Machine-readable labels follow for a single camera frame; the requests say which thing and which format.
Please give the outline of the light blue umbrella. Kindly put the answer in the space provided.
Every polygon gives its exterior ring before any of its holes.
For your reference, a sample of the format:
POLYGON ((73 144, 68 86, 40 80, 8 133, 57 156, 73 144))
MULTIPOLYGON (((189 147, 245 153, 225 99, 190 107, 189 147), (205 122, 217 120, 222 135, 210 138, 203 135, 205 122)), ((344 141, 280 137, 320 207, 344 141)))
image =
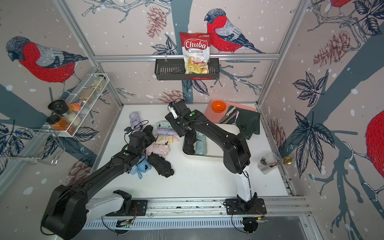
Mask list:
POLYGON ((149 164, 146 156, 143 156, 139 159, 139 162, 128 171, 131 175, 137 175, 139 179, 143 178, 143 174, 150 171, 152 166, 149 164))

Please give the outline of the pale teal umbrella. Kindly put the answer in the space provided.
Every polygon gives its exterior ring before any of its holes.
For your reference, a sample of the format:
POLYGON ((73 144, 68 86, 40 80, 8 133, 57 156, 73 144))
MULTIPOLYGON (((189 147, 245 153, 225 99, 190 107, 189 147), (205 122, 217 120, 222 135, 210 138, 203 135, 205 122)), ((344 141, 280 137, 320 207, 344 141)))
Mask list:
POLYGON ((207 154, 207 138, 200 132, 197 132, 195 154, 199 156, 205 156, 207 154))

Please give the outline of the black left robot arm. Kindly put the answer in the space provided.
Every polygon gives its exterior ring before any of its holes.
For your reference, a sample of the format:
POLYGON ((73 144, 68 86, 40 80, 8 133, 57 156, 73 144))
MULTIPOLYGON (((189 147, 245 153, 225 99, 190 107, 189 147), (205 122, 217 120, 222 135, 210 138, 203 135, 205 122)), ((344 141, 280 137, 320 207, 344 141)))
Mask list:
POLYGON ((131 170, 155 140, 153 127, 146 126, 141 132, 132 133, 128 144, 103 167, 83 180, 55 188, 41 220, 41 233, 48 235, 43 231, 45 228, 64 240, 75 237, 87 224, 89 200, 112 180, 131 170))

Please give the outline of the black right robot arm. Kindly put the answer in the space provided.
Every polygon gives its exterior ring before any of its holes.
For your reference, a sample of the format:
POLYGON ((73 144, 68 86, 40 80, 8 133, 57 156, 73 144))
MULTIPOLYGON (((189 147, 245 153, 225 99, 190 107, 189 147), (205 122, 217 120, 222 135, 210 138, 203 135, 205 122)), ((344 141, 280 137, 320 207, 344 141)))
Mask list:
POLYGON ((191 111, 184 101, 169 103, 168 111, 165 118, 179 137, 197 131, 223 150, 223 163, 236 176, 239 208, 245 212, 253 207, 258 197, 251 186, 249 173, 251 152, 245 137, 220 128, 198 110, 191 111))

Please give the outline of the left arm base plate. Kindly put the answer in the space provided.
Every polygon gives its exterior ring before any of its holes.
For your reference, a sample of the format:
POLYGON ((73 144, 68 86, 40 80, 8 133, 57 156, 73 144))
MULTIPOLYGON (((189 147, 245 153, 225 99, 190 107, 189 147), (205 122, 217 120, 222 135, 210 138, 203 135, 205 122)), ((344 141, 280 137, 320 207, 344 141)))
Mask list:
POLYGON ((120 210, 107 214, 107 217, 134 217, 145 216, 148 206, 148 200, 128 200, 123 203, 120 210))

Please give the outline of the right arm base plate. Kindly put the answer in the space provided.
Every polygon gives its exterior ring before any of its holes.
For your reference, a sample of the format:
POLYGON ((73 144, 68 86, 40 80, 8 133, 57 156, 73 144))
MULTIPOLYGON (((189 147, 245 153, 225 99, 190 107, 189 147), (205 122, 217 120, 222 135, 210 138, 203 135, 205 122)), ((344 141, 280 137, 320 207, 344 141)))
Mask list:
POLYGON ((223 202, 228 215, 266 215, 267 209, 263 199, 252 199, 245 202, 240 198, 226 199, 223 202))

